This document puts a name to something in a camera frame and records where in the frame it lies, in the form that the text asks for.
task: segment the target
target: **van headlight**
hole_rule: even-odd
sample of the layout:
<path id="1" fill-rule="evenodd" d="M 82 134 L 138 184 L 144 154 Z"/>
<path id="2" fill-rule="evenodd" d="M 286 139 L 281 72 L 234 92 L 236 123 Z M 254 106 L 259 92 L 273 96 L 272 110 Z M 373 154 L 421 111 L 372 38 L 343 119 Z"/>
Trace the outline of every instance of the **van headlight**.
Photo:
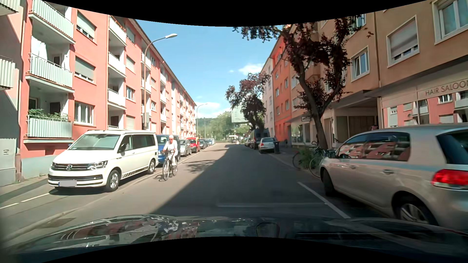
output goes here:
<path id="1" fill-rule="evenodd" d="M 104 168 L 107 165 L 107 161 L 100 161 L 100 162 L 95 162 L 95 163 L 90 163 L 88 164 L 88 167 L 86 169 L 88 170 L 96 170 L 100 168 Z"/>

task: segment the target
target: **road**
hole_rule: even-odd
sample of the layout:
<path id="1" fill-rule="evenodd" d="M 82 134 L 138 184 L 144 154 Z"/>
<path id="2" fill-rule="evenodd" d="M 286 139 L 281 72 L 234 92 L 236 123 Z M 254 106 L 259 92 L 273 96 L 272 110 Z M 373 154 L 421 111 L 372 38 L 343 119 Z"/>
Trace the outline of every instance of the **road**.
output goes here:
<path id="1" fill-rule="evenodd" d="M 182 157 L 175 177 L 135 175 L 119 189 L 72 189 L 58 194 L 42 185 L 8 200 L 0 196 L 2 234 L 13 245 L 66 227 L 119 215 L 382 217 L 344 196 L 325 197 L 320 180 L 244 145 L 218 143 Z"/>

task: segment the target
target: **hair saloon sign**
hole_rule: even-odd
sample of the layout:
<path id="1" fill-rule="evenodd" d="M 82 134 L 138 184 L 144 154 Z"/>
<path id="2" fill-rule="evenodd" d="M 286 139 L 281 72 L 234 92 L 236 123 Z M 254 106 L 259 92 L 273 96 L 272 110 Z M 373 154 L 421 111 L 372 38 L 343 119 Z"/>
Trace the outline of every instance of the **hair saloon sign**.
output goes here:
<path id="1" fill-rule="evenodd" d="M 445 94 L 468 90 L 468 79 L 454 81 L 452 83 L 444 84 L 434 88 L 418 91 L 417 98 L 419 100 L 438 97 Z"/>

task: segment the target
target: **cloud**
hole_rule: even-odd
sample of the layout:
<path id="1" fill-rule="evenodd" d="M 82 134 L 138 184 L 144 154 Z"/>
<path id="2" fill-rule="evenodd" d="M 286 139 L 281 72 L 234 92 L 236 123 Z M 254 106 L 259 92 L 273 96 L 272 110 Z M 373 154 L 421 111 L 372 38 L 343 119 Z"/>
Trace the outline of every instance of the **cloud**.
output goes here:
<path id="1" fill-rule="evenodd" d="M 243 68 L 239 69 L 239 72 L 241 72 L 242 74 L 247 76 L 247 74 L 249 74 L 249 73 L 255 74 L 255 73 L 261 72 L 262 67 L 263 67 L 263 64 L 248 63 Z"/>
<path id="2" fill-rule="evenodd" d="M 215 118 L 219 114 L 225 112 L 225 111 L 230 111 L 230 108 L 226 109 L 221 109 L 221 104 L 217 102 L 195 102 L 197 105 L 202 105 L 207 103 L 206 105 L 203 105 L 199 108 L 198 110 L 198 118 Z"/>

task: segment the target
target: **blurred license plate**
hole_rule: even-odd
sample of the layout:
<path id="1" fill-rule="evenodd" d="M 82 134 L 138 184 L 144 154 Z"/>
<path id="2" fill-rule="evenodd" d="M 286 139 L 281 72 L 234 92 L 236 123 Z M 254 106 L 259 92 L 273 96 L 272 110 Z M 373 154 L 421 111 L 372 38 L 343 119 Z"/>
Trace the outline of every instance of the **blurred license plate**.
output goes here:
<path id="1" fill-rule="evenodd" d="M 58 186 L 74 187 L 74 186 L 76 186 L 76 181 L 75 180 L 59 181 Z"/>

